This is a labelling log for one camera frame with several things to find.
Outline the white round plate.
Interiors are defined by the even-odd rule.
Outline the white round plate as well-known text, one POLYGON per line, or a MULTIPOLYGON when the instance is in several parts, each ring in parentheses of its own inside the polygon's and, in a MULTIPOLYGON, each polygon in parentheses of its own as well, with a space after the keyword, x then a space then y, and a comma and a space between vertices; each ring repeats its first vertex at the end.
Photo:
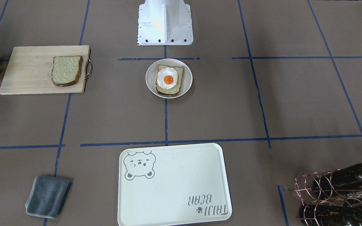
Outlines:
POLYGON ((192 83, 193 83, 193 75, 192 75, 192 71, 190 70, 190 68, 182 61, 173 59, 173 58, 167 58, 167 59, 158 60, 149 66, 149 68, 145 74, 145 82, 146 82, 148 88, 150 89, 150 91, 152 91, 152 93, 154 93, 155 95, 162 97, 162 98, 166 98, 166 99, 173 99, 173 98, 177 98, 177 97, 184 95, 190 89, 190 87, 192 86, 192 83), (169 95, 159 94, 157 92, 156 76, 158 73, 159 65, 184 67, 185 72, 184 72, 184 76, 182 79, 181 89, 177 95, 169 96, 169 95))

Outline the bread slice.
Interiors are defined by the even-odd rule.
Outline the bread slice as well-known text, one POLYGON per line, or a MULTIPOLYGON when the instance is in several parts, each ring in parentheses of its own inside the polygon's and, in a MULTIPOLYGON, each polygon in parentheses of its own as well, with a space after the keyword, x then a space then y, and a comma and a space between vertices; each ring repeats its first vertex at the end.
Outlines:
POLYGON ((72 86, 80 78, 82 69, 82 56, 55 56, 51 80, 55 86, 72 86))
POLYGON ((157 83, 156 83, 156 91, 159 94, 162 94, 162 95, 165 95, 165 96, 176 96, 176 95, 179 94, 179 92, 181 90, 185 68, 184 67, 178 67, 178 66, 158 65, 158 71, 161 70, 164 67, 172 67, 177 71, 177 73, 178 73, 178 82, 171 89, 160 89, 160 88, 157 87, 157 83))

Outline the cream bear serving tray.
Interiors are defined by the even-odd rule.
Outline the cream bear serving tray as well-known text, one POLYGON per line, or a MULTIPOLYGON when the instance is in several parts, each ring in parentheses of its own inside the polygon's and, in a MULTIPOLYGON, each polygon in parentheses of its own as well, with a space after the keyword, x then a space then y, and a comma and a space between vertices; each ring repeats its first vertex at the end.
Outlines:
POLYGON ((219 144, 130 148, 120 154, 120 226, 224 221, 232 212, 219 144))

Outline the fried egg toy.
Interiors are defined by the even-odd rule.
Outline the fried egg toy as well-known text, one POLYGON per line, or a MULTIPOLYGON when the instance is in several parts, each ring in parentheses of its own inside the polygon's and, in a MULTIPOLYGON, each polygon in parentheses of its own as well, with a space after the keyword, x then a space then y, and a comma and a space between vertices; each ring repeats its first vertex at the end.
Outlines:
POLYGON ((178 82, 178 73, 172 67, 164 67, 158 71, 156 76, 157 87, 160 89, 171 89, 178 82))

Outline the grey folded cloth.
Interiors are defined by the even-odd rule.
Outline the grey folded cloth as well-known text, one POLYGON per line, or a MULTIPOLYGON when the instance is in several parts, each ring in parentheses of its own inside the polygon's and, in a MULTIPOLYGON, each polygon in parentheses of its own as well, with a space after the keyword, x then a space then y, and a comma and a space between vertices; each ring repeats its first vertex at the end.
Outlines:
POLYGON ((55 219, 62 211, 71 185, 71 179, 37 176, 25 203, 25 212, 30 216, 55 219))

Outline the bamboo cutting board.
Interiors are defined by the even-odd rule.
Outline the bamboo cutting board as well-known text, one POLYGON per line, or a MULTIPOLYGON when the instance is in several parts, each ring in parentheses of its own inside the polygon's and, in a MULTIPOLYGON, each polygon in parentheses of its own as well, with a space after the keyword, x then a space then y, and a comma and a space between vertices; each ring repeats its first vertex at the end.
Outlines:
POLYGON ((1 95, 82 93, 91 48, 81 46, 14 47, 0 87, 1 95), (82 56, 79 81, 66 87, 52 82, 54 57, 82 56))

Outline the dark wine bottle lower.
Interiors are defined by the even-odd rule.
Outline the dark wine bottle lower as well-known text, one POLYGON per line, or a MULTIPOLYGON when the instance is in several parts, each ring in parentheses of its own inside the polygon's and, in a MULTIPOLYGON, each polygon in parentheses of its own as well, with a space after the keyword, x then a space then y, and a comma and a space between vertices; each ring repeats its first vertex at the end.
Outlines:
POLYGON ((362 209, 309 203, 300 207, 298 219, 308 226, 362 226, 362 209))

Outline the dark wine bottle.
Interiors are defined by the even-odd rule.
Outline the dark wine bottle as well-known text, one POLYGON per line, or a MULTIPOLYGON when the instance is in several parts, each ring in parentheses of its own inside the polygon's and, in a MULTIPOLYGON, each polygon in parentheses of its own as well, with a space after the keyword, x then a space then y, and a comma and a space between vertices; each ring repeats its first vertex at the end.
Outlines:
POLYGON ((315 179, 313 188, 323 192, 334 190, 339 194, 362 190, 362 163, 335 170, 315 179))
POLYGON ((298 219, 308 226, 362 226, 362 209, 309 203, 300 207, 298 219))

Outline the dark wine bottle upper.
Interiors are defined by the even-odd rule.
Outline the dark wine bottle upper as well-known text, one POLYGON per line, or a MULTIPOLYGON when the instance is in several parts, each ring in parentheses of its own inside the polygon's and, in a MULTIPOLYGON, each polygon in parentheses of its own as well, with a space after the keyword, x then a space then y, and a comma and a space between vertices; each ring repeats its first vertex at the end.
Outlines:
POLYGON ((313 188, 323 192, 334 190, 339 194, 362 190, 362 163, 335 170, 315 179, 313 188))

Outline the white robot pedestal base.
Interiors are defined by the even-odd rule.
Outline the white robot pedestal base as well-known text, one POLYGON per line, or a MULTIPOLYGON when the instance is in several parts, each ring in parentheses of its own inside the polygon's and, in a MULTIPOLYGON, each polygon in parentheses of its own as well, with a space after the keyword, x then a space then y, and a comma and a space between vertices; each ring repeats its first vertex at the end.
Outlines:
POLYGON ((140 46, 192 45, 191 7, 183 0, 146 0, 138 9, 140 46))

